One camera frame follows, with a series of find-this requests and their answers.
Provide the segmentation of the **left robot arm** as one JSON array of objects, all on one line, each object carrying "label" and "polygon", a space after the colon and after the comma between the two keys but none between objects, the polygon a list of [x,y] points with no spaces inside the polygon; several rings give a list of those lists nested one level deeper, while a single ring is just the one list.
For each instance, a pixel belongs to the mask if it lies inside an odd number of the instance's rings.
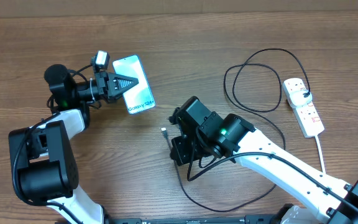
[{"label": "left robot arm", "polygon": [[16,196],[28,205],[56,210],[68,223],[113,223],[104,207],[80,187],[70,140],[89,127],[95,101],[116,101],[139,82],[109,73],[105,65],[92,68],[95,78],[77,83],[73,77],[80,71],[61,64],[48,67],[44,78],[52,92],[52,115],[8,135]]}]

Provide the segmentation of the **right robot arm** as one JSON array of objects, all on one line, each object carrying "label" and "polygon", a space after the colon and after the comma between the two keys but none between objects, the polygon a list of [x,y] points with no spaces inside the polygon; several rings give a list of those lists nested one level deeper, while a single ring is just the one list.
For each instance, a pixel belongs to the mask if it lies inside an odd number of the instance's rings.
[{"label": "right robot arm", "polygon": [[358,181],[349,184],[311,167],[244,118],[232,113],[222,118],[192,96],[168,120],[181,132],[172,139],[170,152],[176,166],[191,167],[194,161],[213,157],[197,174],[188,174],[188,181],[231,161],[259,173],[303,204],[284,205],[271,223],[358,223]]}]

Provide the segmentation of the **Galaxy S24+ smartphone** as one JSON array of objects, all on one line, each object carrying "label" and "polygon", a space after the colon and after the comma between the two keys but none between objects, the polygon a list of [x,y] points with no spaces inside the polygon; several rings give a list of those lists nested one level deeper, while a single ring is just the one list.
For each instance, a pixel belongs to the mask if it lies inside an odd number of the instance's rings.
[{"label": "Galaxy S24+ smartphone", "polygon": [[138,55],[131,55],[112,62],[118,83],[127,88],[123,93],[129,114],[140,113],[155,107],[155,100]]}]

